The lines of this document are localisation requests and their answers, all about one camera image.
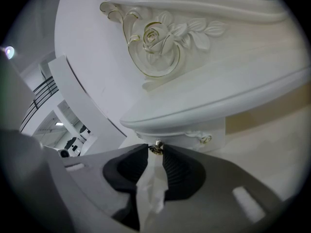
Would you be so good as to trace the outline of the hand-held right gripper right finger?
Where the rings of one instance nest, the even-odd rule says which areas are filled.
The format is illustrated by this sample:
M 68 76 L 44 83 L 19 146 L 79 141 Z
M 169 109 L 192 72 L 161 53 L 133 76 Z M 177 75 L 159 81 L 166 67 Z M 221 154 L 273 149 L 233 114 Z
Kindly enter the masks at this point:
M 164 147 L 168 190 L 146 233 L 261 233 L 281 199 L 236 164 L 176 146 Z

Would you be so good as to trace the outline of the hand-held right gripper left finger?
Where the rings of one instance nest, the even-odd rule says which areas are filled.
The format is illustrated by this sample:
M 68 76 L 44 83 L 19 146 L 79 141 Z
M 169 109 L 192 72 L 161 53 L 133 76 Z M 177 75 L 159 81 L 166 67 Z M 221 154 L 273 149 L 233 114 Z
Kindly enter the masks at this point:
M 147 167 L 148 145 L 133 145 L 64 159 L 64 165 L 84 195 L 115 221 L 140 230 L 137 182 Z

